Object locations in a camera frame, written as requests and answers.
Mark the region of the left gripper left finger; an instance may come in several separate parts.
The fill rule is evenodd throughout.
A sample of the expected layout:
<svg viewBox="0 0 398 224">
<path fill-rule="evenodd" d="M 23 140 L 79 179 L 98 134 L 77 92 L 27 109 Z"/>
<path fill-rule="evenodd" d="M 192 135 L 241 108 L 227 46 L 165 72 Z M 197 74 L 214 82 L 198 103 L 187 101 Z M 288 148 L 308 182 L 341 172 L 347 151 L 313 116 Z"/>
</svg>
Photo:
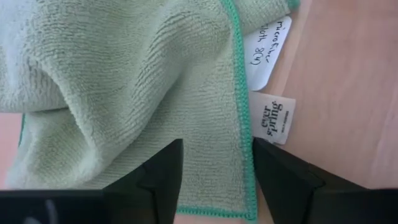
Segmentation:
<svg viewBox="0 0 398 224">
<path fill-rule="evenodd" d="M 173 224 L 182 183 L 183 140 L 176 139 L 104 188 L 111 223 Z"/>
</svg>

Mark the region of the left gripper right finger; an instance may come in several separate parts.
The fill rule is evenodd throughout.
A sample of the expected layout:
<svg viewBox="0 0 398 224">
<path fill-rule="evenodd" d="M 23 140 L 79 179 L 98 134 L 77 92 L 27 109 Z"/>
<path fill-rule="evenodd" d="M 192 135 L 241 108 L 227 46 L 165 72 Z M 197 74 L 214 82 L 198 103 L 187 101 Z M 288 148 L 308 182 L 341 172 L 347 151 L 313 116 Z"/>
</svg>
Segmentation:
<svg viewBox="0 0 398 224">
<path fill-rule="evenodd" d="M 253 139 L 254 170 L 274 223 L 353 223 L 349 206 L 366 188 L 261 139 Z"/>
</svg>

